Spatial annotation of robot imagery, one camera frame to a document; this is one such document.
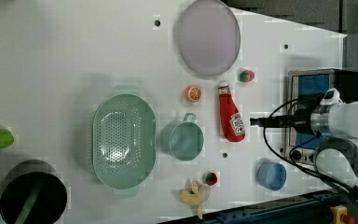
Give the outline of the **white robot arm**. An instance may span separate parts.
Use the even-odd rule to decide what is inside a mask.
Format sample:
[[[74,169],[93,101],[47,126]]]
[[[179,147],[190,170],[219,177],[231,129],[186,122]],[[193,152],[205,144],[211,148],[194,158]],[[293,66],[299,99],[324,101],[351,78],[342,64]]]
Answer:
[[[268,129],[309,134],[318,145],[300,143],[279,157],[302,172],[339,189],[358,195],[358,102],[345,103],[332,88],[324,94],[300,96],[282,105],[287,113],[273,111],[250,124]]]

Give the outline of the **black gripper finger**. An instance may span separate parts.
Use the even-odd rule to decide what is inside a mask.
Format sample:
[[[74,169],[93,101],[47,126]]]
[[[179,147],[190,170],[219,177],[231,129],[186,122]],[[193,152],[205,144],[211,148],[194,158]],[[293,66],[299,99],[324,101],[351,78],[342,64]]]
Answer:
[[[250,119],[250,124],[252,126],[259,127],[291,127],[292,123],[289,119],[285,118],[257,118]]]

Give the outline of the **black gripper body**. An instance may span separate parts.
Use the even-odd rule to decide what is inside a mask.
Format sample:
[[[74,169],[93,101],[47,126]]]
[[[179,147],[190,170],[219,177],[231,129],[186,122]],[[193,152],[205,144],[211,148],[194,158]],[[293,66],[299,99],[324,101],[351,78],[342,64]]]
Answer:
[[[291,103],[288,113],[293,118],[293,128],[297,133],[313,134],[310,125],[310,116],[319,102],[316,98],[302,98]]]

